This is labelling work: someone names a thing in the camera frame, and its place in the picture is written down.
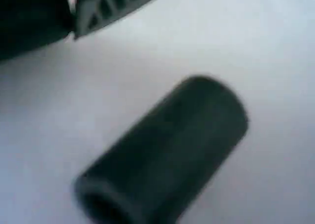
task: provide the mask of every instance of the gray plastic part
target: gray plastic part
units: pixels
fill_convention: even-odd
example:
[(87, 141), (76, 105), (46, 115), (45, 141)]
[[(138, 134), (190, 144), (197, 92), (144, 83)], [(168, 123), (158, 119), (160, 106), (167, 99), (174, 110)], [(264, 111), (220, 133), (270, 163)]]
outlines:
[(151, 0), (76, 0), (75, 38), (97, 31)]

